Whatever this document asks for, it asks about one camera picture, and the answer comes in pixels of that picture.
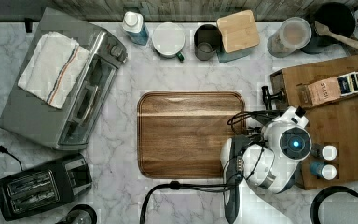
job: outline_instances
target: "salt shaker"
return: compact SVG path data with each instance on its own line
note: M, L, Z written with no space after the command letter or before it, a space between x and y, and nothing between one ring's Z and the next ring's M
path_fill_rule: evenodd
M327 161L332 161L337 156L337 149L333 146L321 146L319 144L312 144L310 154L317 158L322 158Z

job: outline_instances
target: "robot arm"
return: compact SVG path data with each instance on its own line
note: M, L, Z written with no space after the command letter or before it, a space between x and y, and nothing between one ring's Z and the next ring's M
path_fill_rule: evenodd
M248 145L250 140L244 135L235 136L226 141L221 152L221 163L226 166L224 170L225 183L236 172L236 160L234 163L229 162L231 160L230 154L241 152L243 147L247 147L245 154L242 156L244 161L244 176L249 176L254 169L254 165L257 163L257 158L262 151L262 147L256 144ZM248 184L254 183L259 185L263 182L266 172L259 172L262 169L269 166L273 161L273 153L270 150L264 150L261 152L262 157L259 160L259 164L254 170L254 174L250 176L248 181L242 180L242 182L231 191L225 193L225 214L226 220L230 224L292 224L293 222L281 213L276 208L259 198L248 186Z
M235 181L242 180L225 193L228 223L292 223L252 192L249 185L273 193L292 187L297 166L310 154L310 137L304 130L308 120L303 115L301 109L289 107L283 115L269 122L262 129L264 146L244 135L226 141L221 152L225 183L235 185Z

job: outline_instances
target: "dark mug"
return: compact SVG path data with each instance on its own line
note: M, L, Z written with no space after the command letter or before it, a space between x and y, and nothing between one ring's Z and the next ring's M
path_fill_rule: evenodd
M195 54L202 61L214 56L222 44L222 34L214 25L202 25L194 34Z

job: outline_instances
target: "backsplash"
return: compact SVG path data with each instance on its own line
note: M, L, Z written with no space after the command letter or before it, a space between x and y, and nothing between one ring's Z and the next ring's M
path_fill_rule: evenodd
M250 9L256 21L283 21L314 12L324 0L0 0L0 21L39 21L45 7L53 7L86 21L121 21L126 11L137 11L146 21L216 21ZM350 8L358 0L336 0Z

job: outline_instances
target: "glass canister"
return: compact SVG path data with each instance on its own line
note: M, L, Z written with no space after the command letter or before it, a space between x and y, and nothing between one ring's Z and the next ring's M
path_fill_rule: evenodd
M287 19L267 43L269 53L276 58L284 58L310 42L310 25L299 17Z

